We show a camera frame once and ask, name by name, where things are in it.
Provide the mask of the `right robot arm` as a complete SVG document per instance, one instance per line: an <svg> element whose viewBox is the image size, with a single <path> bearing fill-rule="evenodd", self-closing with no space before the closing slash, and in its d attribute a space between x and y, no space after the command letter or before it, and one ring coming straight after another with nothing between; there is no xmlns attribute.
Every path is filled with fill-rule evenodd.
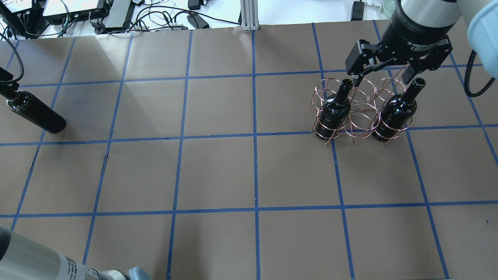
<svg viewBox="0 0 498 280"><path fill-rule="evenodd" d="M496 0L397 0L386 30L377 44L359 40L345 61L354 87L371 72L406 65L408 84L424 71L438 69L453 47L447 33L464 18L471 49L492 78L497 78Z"/></svg>

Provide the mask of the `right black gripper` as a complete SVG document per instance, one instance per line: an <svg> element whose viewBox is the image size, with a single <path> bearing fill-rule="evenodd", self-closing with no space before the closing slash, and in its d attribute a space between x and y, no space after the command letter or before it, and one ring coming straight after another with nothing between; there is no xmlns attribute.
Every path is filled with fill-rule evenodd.
<svg viewBox="0 0 498 280"><path fill-rule="evenodd" d="M453 27L428 27L413 21L402 10L391 16L386 30L377 44L358 40L345 60L347 74L357 88L363 78L387 66L408 64L403 84L409 85L416 75L436 70L452 50L447 33Z"/></svg>

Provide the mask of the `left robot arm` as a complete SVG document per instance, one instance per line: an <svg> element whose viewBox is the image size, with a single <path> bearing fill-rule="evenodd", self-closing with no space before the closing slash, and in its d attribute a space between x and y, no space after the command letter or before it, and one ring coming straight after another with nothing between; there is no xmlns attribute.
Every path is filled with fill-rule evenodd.
<svg viewBox="0 0 498 280"><path fill-rule="evenodd" d="M1 95L14 113L50 133L59 133L66 121L27 91L18 90L18 79L1 69ZM64 254L41 245L8 227L0 229L0 272L3 280L149 280L151 277L136 266L123 273L100 271L77 262Z"/></svg>

